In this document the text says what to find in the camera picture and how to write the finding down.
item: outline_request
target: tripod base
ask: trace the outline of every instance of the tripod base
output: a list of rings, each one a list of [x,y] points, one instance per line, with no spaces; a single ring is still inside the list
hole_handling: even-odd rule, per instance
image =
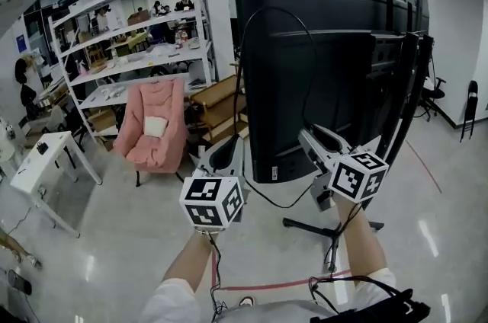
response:
[[[330,253],[330,264],[329,264],[329,272],[334,273],[337,270],[336,266],[336,256],[337,256],[337,249],[339,248],[339,230],[341,228],[341,224],[337,226],[336,229],[318,229],[317,227],[313,227],[312,225],[304,224],[302,222],[296,222],[292,219],[287,219],[286,217],[283,218],[283,225],[287,228],[294,227],[296,229],[302,229],[304,231],[312,232],[317,235],[325,236],[326,238],[332,239],[332,250]],[[375,231],[380,231],[384,224],[382,222],[369,222],[369,225]]]

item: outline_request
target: pink armchair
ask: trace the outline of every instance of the pink armchair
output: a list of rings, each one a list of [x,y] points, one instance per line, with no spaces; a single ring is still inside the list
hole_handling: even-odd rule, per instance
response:
[[[188,138],[183,113],[184,97],[185,83],[178,78],[129,88],[124,122],[114,148],[134,163],[136,186],[140,186],[139,171],[176,173],[178,170]],[[168,120],[161,138],[144,135],[145,117]]]

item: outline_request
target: cardboard box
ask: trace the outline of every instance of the cardboard box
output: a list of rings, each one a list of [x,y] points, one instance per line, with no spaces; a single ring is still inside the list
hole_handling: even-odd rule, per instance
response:
[[[91,34],[88,33],[88,32],[80,32],[78,34],[78,42],[81,44],[81,43],[84,43],[85,41],[88,41],[92,38]]]
[[[150,19],[149,12],[147,10],[142,10],[139,13],[132,14],[127,23],[130,25],[135,25],[140,22],[148,21]]]
[[[114,147],[114,141],[113,139],[100,139],[98,138],[98,142],[105,147],[107,151],[111,151]]]
[[[97,132],[101,132],[115,125],[115,114],[112,109],[99,110],[88,118],[88,122]]]

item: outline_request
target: white floor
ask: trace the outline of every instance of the white floor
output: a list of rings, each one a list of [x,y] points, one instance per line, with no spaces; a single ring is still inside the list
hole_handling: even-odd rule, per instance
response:
[[[486,306],[488,294],[488,123],[475,126],[471,141],[441,117],[414,121],[380,197],[368,208],[370,220],[385,222],[377,236],[400,289],[413,288],[415,299],[432,307],[426,321],[471,323]],[[158,286],[165,269],[181,250],[191,228],[180,210],[180,181],[174,175],[143,177],[114,154],[85,140],[88,157],[103,175],[96,186],[80,170],[73,184],[53,171],[51,200],[62,216],[79,227],[75,239],[33,208],[13,236],[44,263],[36,272],[27,263],[19,273],[32,282],[29,298],[43,323],[134,322]],[[425,166],[436,179],[435,185]],[[189,165],[181,173],[188,175]],[[260,186],[276,201],[289,204],[311,177],[288,184]],[[0,183],[0,220],[10,230],[24,217],[29,202]],[[282,217],[332,227],[335,210],[319,213],[309,194],[292,209],[278,209],[252,194],[242,224],[233,225],[218,245],[225,287],[259,286],[305,280],[323,272],[327,240],[298,229],[285,229]],[[341,268],[347,270],[341,249]],[[0,267],[16,269],[0,249]],[[210,265],[197,296],[209,321]],[[336,302],[350,299],[348,288],[325,289]],[[246,292],[221,291],[232,305]],[[259,302],[309,299],[306,285],[255,291]],[[25,299],[8,291],[8,304],[19,317],[31,316]]]

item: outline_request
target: white shelving unit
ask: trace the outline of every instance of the white shelving unit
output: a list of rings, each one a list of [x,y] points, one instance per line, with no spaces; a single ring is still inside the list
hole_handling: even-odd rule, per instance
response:
[[[164,75],[162,77],[159,76],[138,78],[102,86],[98,86],[97,84],[97,88],[90,95],[88,95],[85,100],[77,99],[73,89],[74,86],[85,84],[86,82],[90,81],[95,81],[95,83],[97,83],[96,81],[98,79],[106,78],[111,75],[122,74],[124,72],[132,72],[137,69],[151,68],[176,62],[184,62],[188,60],[200,60],[200,62],[195,62],[193,64],[202,64],[203,70],[199,71],[204,73],[204,78],[201,79],[204,79],[206,86],[210,86],[212,84],[210,64],[208,60],[208,53],[212,43],[210,40],[204,39],[204,13],[202,13],[202,9],[204,9],[204,6],[201,0],[194,0],[194,10],[179,11],[158,18],[151,18],[148,21],[144,21],[135,25],[130,25],[128,27],[121,27],[116,30],[110,30],[103,34],[97,35],[96,37],[93,37],[92,39],[87,40],[84,43],[75,43],[76,35],[78,34],[78,31],[76,31],[72,45],[65,52],[61,52],[58,40],[56,38],[56,28],[63,26],[67,21],[70,21],[78,16],[87,14],[90,11],[93,11],[96,8],[100,8],[102,5],[109,4],[112,1],[115,0],[93,0],[84,5],[80,5],[79,9],[76,10],[76,12],[66,15],[64,18],[61,18],[56,22],[53,22],[52,18],[49,18],[54,51],[58,58],[64,79],[66,80],[66,84],[68,85],[69,93],[83,120],[83,123],[85,124],[88,132],[94,140],[97,136],[116,136],[118,134],[117,127],[111,126],[101,132],[96,132],[92,130],[90,125],[88,124],[88,121],[83,114],[83,110],[96,107],[107,107],[126,104],[127,90],[133,84],[156,82],[164,78],[179,77],[185,80],[185,95],[191,95],[193,93],[196,93],[200,91],[200,88],[194,90],[190,89],[189,83],[191,82],[192,78],[189,73]],[[69,55],[71,55],[72,53],[83,50],[84,48],[94,45],[96,43],[100,43],[103,40],[109,40],[112,37],[116,37],[121,34],[131,32],[133,30],[139,30],[141,28],[147,28],[156,24],[162,24],[169,21],[182,21],[190,18],[195,18],[196,20],[197,35],[199,39],[197,46],[194,45],[194,42],[190,43],[190,41],[184,43],[181,49],[176,49],[175,46],[171,44],[158,44],[154,46],[150,50],[150,52],[144,51],[139,53],[132,53],[130,55],[123,56],[122,58],[115,59],[114,62],[108,61],[106,62],[106,67],[100,72],[97,72],[95,74],[80,75],[73,81],[69,80],[68,73],[66,72],[66,63]],[[117,90],[118,96],[112,98],[107,97],[107,94],[110,94],[114,90]]]

